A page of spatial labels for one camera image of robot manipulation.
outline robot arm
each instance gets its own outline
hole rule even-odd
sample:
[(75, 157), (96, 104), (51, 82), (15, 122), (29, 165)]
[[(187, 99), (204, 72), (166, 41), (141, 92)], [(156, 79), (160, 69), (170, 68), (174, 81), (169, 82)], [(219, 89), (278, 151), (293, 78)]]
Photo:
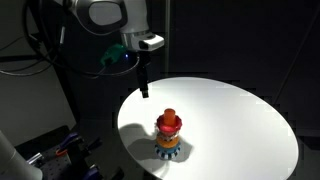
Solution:
[(55, 0), (75, 15), (90, 33), (107, 35), (120, 30), (129, 51), (154, 51), (164, 39), (149, 31), (145, 0)]

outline round white surface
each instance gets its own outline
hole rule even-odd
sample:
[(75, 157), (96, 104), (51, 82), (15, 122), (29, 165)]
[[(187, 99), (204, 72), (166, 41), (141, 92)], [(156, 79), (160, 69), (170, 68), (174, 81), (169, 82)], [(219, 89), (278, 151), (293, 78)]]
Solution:
[[(233, 85), (201, 78), (169, 78), (139, 89), (123, 103), (118, 128), (130, 155), (164, 180), (285, 180), (298, 161), (296, 137), (269, 104)], [(160, 160), (155, 122), (166, 108), (182, 119), (181, 152)]]

